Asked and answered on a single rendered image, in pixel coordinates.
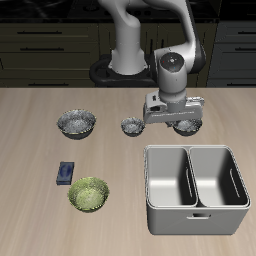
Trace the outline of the green bowl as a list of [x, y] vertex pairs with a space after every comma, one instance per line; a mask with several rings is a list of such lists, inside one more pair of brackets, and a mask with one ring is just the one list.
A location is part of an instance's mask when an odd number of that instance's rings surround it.
[[81, 178], [68, 191], [68, 199], [77, 210], [91, 213], [99, 210], [110, 194], [107, 183], [96, 177]]

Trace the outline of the white two-bin basket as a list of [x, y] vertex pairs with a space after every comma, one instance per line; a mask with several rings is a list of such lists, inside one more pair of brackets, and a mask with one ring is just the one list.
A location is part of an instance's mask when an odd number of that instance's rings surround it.
[[225, 145], [148, 145], [144, 170], [153, 235], [232, 235], [251, 206]]

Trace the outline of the large black bowl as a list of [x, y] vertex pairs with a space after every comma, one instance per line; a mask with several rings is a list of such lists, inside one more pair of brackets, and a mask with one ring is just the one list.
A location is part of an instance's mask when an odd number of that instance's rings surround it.
[[62, 134], [73, 140], [88, 137], [96, 125], [96, 116], [84, 109], [70, 110], [57, 120], [57, 127]]

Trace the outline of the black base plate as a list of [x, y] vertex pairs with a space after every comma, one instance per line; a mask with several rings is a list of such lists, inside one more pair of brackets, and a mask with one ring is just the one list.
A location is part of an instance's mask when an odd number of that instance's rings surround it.
[[154, 54], [145, 54], [146, 69], [135, 75], [121, 75], [109, 68], [110, 54], [103, 54], [90, 67], [89, 76], [99, 88], [157, 88], [157, 68]]

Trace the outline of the dark kitchen cupboards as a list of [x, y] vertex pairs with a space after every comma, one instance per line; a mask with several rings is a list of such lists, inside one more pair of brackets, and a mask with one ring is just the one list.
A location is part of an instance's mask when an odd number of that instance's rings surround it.
[[[208, 60], [188, 76], [188, 86], [205, 87], [218, 20], [197, 19], [197, 6], [204, 11], [208, 3], [189, 2], [195, 21], [206, 22], [196, 28]], [[129, 7], [127, 13], [142, 22], [145, 54], [185, 40], [172, 11]], [[96, 87], [90, 67], [115, 46], [114, 21], [98, 0], [0, 0], [0, 87]]]

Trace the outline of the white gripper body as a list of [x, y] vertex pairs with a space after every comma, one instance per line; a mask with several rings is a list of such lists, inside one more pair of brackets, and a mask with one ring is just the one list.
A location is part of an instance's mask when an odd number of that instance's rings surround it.
[[150, 96], [143, 109], [143, 120], [146, 124], [201, 119], [202, 116], [203, 108], [198, 101], [187, 102], [182, 110], [168, 112], [167, 104], [161, 102], [158, 96]]

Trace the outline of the dark blue box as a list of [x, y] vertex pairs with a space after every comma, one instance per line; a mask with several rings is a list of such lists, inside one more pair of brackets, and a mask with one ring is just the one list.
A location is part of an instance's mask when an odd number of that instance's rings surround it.
[[57, 185], [70, 185], [74, 170], [73, 162], [61, 162], [56, 178]]

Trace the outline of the middle-sized black bowl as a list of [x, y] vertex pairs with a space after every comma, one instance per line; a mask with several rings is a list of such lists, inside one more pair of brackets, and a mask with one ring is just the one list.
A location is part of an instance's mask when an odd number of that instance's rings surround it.
[[181, 120], [173, 124], [173, 129], [181, 136], [192, 136], [200, 130], [202, 124], [201, 119]]

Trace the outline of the small black bowl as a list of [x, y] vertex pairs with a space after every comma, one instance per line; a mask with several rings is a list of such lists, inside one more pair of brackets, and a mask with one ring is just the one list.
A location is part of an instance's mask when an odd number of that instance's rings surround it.
[[137, 117], [128, 117], [121, 122], [121, 129], [127, 136], [137, 137], [145, 129], [145, 122]]

